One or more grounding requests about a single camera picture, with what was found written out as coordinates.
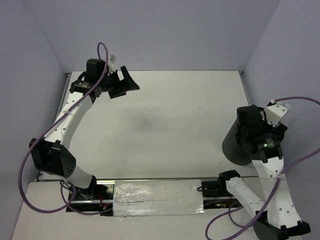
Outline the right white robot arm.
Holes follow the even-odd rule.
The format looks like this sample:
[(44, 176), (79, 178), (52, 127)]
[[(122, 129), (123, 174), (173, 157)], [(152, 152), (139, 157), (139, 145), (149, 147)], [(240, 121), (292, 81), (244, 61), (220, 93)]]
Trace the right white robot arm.
[(295, 209), (284, 170), (281, 142), (288, 129), (282, 118), (290, 111), (288, 105), (272, 103), (262, 108), (242, 106), (236, 120), (222, 142), (227, 159), (239, 166), (253, 164), (265, 200), (260, 199), (244, 183), (235, 170), (219, 174), (217, 190), (233, 195), (254, 218), (253, 229), (260, 240), (287, 240), (311, 232)]

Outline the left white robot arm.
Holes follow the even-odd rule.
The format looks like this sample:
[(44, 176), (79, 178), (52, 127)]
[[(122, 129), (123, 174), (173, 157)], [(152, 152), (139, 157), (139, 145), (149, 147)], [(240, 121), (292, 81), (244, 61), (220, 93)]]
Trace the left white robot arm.
[(112, 62), (89, 59), (86, 70), (70, 85), (65, 105), (54, 127), (39, 140), (33, 138), (29, 143), (32, 160), (38, 171), (71, 182), (89, 200), (98, 194), (98, 186), (93, 183), (94, 176), (77, 165), (69, 148), (82, 118), (102, 93), (108, 93), (114, 99), (126, 95), (128, 91), (140, 89), (126, 66), (121, 66), (119, 71)]

